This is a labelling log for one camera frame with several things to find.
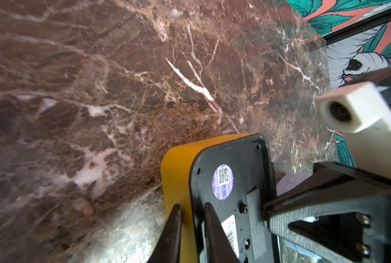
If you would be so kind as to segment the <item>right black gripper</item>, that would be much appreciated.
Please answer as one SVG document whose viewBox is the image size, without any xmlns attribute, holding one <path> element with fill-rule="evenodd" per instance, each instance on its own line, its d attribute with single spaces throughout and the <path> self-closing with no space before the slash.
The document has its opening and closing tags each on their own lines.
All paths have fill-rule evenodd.
<svg viewBox="0 0 391 263">
<path fill-rule="evenodd" d="M 263 205 L 271 233 L 332 263 L 391 263 L 391 180 L 340 163 Z"/>
</svg>

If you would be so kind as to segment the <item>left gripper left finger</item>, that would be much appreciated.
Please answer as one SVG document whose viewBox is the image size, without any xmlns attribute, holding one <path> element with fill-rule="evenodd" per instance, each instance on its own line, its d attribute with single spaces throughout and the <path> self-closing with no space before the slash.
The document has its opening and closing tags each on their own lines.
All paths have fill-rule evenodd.
<svg viewBox="0 0 391 263">
<path fill-rule="evenodd" d="M 179 263 L 181 251 L 181 205 L 175 204 L 147 263 Z"/>
</svg>

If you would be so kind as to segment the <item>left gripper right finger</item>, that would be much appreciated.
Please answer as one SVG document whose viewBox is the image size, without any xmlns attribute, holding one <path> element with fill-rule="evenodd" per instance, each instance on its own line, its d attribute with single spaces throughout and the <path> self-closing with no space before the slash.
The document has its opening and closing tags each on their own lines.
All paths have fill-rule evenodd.
<svg viewBox="0 0 391 263">
<path fill-rule="evenodd" d="M 209 263 L 238 263 L 230 242 L 211 203 L 204 208 L 206 253 Z"/>
</svg>

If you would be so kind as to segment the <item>yellow rectangular alarm clock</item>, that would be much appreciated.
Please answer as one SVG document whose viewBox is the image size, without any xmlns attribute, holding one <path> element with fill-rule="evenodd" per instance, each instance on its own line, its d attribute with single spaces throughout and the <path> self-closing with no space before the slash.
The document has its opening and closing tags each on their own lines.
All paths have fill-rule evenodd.
<svg viewBox="0 0 391 263">
<path fill-rule="evenodd" d="M 218 245 L 229 250 L 220 260 L 277 263 L 279 243 L 263 218 L 262 207 L 276 197 L 275 178 L 263 134 L 231 134 L 176 146 L 164 156 L 160 175 L 166 215 L 181 206 L 182 263 L 208 262 L 205 206 L 223 231 Z"/>
</svg>

